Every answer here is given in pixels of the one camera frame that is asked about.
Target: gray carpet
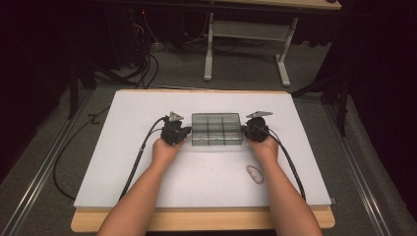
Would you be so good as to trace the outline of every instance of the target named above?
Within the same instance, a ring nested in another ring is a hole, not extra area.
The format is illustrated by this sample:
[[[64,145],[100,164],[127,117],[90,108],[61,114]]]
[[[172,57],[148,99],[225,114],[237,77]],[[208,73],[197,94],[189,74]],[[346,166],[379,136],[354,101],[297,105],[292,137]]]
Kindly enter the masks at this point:
[[[216,48],[227,50],[226,47],[220,44]],[[267,44],[262,47],[239,46],[231,52],[215,52],[213,80],[207,83],[203,81],[205,57],[203,49],[179,50],[168,45],[164,51],[154,54],[159,62],[159,71],[152,85],[153,88],[175,86],[294,91],[313,81],[328,50],[327,47],[310,48],[307,45],[292,45],[286,60],[292,85],[290,88],[283,88],[273,60],[275,48],[276,45]],[[113,94],[118,89],[126,89],[126,87],[99,83],[72,132],[77,131],[88,121],[88,114],[96,114],[110,105]],[[336,225],[332,229],[324,230],[325,235],[379,235],[353,181],[346,153],[338,139],[337,131],[332,126],[332,121],[328,118],[328,107],[320,104],[316,94],[296,98],[295,103],[328,192],[337,201],[331,206]],[[417,235],[416,222],[405,209],[398,192],[379,162],[351,100],[348,109],[346,141],[376,196],[391,235]],[[68,110],[69,93],[66,91],[61,98],[61,105],[45,118],[22,158],[0,186],[1,229],[6,226],[37,169],[48,155],[55,138],[66,122]],[[97,118],[99,124],[89,124],[82,129],[61,156],[57,167],[57,179],[70,195],[75,196],[80,188],[105,114]],[[70,228],[74,211],[72,201],[56,190],[49,176],[22,224],[19,235],[78,235]],[[273,235],[273,232],[187,232],[149,235]]]

